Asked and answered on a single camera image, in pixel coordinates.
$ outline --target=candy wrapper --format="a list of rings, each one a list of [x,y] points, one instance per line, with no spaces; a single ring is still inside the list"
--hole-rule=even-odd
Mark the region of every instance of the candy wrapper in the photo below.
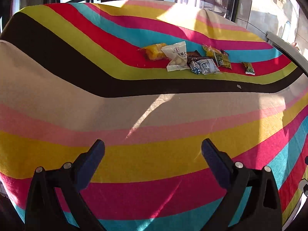
[[[164,47],[164,46],[167,46],[167,44],[158,43],[158,44],[146,46],[146,47],[141,48],[139,50],[144,51],[146,53],[147,57],[151,61],[155,61],[155,60],[167,58],[166,55],[164,54],[164,52],[161,51],[161,48]]]
[[[205,57],[205,56],[196,56],[192,58],[192,61],[199,61],[199,60],[204,60],[204,59],[212,59],[212,58]]]
[[[213,48],[211,46],[208,46],[208,45],[202,45],[204,51],[205,51],[205,55],[207,57],[211,57],[211,58],[214,58],[214,53],[219,53],[221,54],[221,51],[216,49],[216,48]]]
[[[192,58],[194,57],[200,57],[200,53],[195,50],[193,52],[187,52],[187,64],[190,64],[190,62],[192,61]]]
[[[225,68],[232,69],[231,62],[229,61],[228,55],[214,53],[214,57],[215,57],[218,67],[225,67]]]
[[[196,63],[200,65],[201,73],[204,75],[215,74],[219,72],[219,68],[217,67],[213,59],[199,60]]]
[[[175,70],[184,70],[184,69],[190,69],[188,65],[186,64],[186,61],[176,55],[171,62],[169,62],[167,66],[167,71],[175,71]]]
[[[201,67],[199,64],[197,64],[196,62],[194,61],[191,61],[190,62],[190,69],[192,70],[192,72],[194,74],[200,74],[201,73]]]
[[[246,74],[255,75],[254,68],[252,67],[252,64],[250,62],[242,62],[245,65],[246,68]]]
[[[161,51],[171,59],[167,66],[168,71],[190,69],[187,65],[186,42],[181,41],[161,48]]]

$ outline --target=beige stripe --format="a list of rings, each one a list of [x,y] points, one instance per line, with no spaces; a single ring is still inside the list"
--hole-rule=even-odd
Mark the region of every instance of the beige stripe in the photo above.
[[[175,125],[284,107],[308,86],[307,77],[302,75],[276,94],[191,93],[102,98],[53,75],[8,42],[0,41],[0,56],[0,103],[32,118],[76,131],[130,129],[136,124],[138,127]],[[157,99],[162,102],[147,114]]]

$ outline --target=rainbow striped fabric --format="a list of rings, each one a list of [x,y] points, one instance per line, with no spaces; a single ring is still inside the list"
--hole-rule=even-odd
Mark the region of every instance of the rainbow striped fabric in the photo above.
[[[138,51],[180,41],[225,50],[233,69],[167,72],[168,60]],[[201,155],[205,138],[247,167],[272,168],[283,222],[301,195],[308,78],[215,13],[150,0],[26,7],[0,36],[0,56],[0,178],[21,218],[35,168],[72,162],[96,139],[106,154],[82,196],[108,230],[200,230],[225,194]]]

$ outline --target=yellow snack package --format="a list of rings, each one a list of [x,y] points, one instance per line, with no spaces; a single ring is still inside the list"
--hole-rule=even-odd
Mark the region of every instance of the yellow snack package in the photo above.
[[[220,54],[220,53],[214,53],[216,63],[218,67],[225,67],[232,69],[231,62],[229,61],[228,55],[226,54]]]
[[[147,57],[152,60],[160,60],[167,58],[164,52],[161,51],[161,48],[167,46],[165,43],[158,43],[158,44],[153,44],[150,46],[143,47],[139,50],[145,51]]]
[[[216,48],[213,48],[211,46],[207,46],[207,45],[202,45],[202,48],[204,49],[205,51],[205,55],[206,57],[212,57],[214,58],[214,53],[219,53],[221,54],[221,51],[216,49]]]
[[[246,74],[255,75],[254,68],[252,67],[252,64],[250,62],[242,62],[246,68]]]

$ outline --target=yellow stripe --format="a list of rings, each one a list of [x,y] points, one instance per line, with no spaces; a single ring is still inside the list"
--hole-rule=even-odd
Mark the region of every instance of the yellow stripe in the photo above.
[[[283,69],[262,76],[246,76],[233,73],[196,76],[190,70],[168,72],[166,69],[141,69],[124,64],[114,55],[104,50],[93,42],[88,36],[74,27],[58,13],[47,6],[32,6],[21,10],[57,36],[62,38],[70,46],[103,69],[110,76],[120,80],[145,80],[145,79],[213,79],[237,82],[250,82],[256,84],[270,84],[288,76],[296,69],[294,63],[290,63]]]
[[[302,177],[303,179],[307,179],[308,178],[308,167],[306,167],[306,171]],[[288,220],[288,218],[290,217],[290,215],[292,214],[296,204],[299,201],[299,198],[301,198],[302,195],[302,191],[297,189],[292,200],[289,202],[287,208],[284,210],[284,212],[282,213],[282,224],[285,224],[285,222]]]
[[[141,18],[149,18],[158,21],[164,21],[179,27],[187,28],[200,32],[203,35],[217,40],[232,40],[232,41],[258,41],[263,42],[261,38],[251,32],[235,31],[229,29],[214,28],[206,23],[196,20],[196,13],[194,10],[185,11],[185,16],[179,14],[179,8],[175,9],[159,9],[152,7],[145,7],[139,5],[124,4],[122,7],[115,7],[104,4],[94,3],[94,6],[98,7],[102,11],[107,12],[113,16],[135,16]]]
[[[308,93],[282,113],[207,135],[156,143],[108,146],[92,182],[159,180],[205,169],[208,165],[201,155],[201,142],[205,138],[210,138],[219,150],[227,152],[230,157],[236,157],[290,123],[307,103]],[[67,161],[74,161],[78,154],[88,149],[0,132],[0,171],[13,178],[29,178],[38,166],[48,170],[59,168]]]

